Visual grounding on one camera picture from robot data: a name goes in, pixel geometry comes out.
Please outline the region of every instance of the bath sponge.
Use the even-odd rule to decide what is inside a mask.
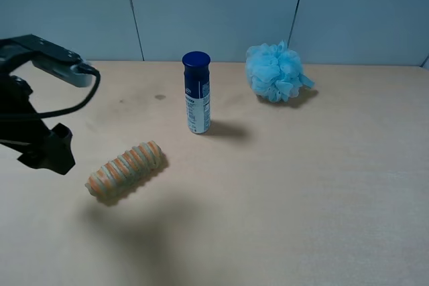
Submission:
[[[302,86],[314,86],[304,75],[298,53],[287,49],[284,41],[252,46],[246,57],[246,76],[252,91],[270,102],[287,102],[299,95]]]

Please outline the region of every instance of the wooden table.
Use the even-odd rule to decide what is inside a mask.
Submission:
[[[290,104],[258,100],[243,64],[211,64],[212,127],[186,124],[181,63],[95,62],[72,129],[76,166],[32,170],[0,148],[0,285],[417,286],[429,282],[429,72],[306,66]],[[48,111],[82,100],[21,68]],[[168,166],[115,206],[90,172],[141,141]]]

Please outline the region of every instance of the wall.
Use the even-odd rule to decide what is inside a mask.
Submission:
[[[141,60],[129,0],[0,0],[0,38],[34,33],[90,59]]]
[[[133,0],[146,60],[192,50],[242,62],[249,46],[289,36],[297,0]]]
[[[288,39],[297,2],[0,0],[0,38],[34,33],[94,60],[180,60],[203,50],[214,61],[244,61],[249,46]],[[426,4],[300,0],[290,47],[307,63],[420,66],[429,52]]]
[[[428,0],[301,0],[290,45],[308,63],[421,65]]]

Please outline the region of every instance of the robotic arm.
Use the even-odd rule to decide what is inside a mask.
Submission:
[[[28,61],[76,87],[89,86],[91,75],[96,80],[87,97],[76,106],[37,113],[29,102],[32,88],[22,78],[10,75]],[[0,40],[0,144],[22,153],[18,160],[28,167],[66,174],[75,164],[70,149],[72,132],[61,123],[49,130],[42,119],[84,107],[97,91],[100,78],[99,71],[78,54],[35,35]]]

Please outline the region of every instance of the striped sponge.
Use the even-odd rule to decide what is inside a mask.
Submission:
[[[163,158],[155,142],[140,143],[92,173],[85,186],[90,194],[100,199],[116,197],[157,169]]]

